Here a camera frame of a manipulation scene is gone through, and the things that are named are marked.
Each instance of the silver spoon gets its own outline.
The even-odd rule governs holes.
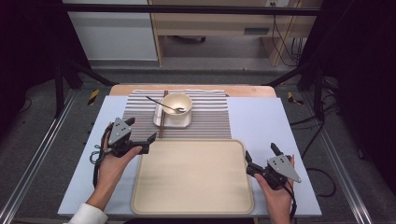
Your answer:
[[[148,96],[146,96],[146,97],[147,97],[150,101],[152,101],[152,102],[155,102],[155,103],[157,103],[157,104],[159,104],[159,105],[163,105],[163,104],[161,104],[160,102],[158,102],[158,101],[156,101],[156,100],[154,100],[154,99],[151,99],[151,98],[148,97]],[[168,107],[169,109],[174,110],[175,113],[177,113],[177,114],[182,114],[182,113],[184,113],[184,112],[187,111],[187,110],[186,110],[185,108],[183,108],[183,107],[172,108],[172,107],[170,107],[170,106],[168,106],[168,105],[163,105],[163,106]]]

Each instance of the gray striped mat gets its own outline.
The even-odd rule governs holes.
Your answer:
[[[169,91],[172,92],[184,92],[192,99],[191,123],[187,127],[165,126],[163,138],[231,139],[224,91]],[[146,140],[153,133],[160,131],[160,127],[154,123],[157,105],[146,96],[159,101],[163,98],[163,91],[134,91],[128,96],[122,117],[122,119],[135,118],[131,134],[131,139],[134,141]]]

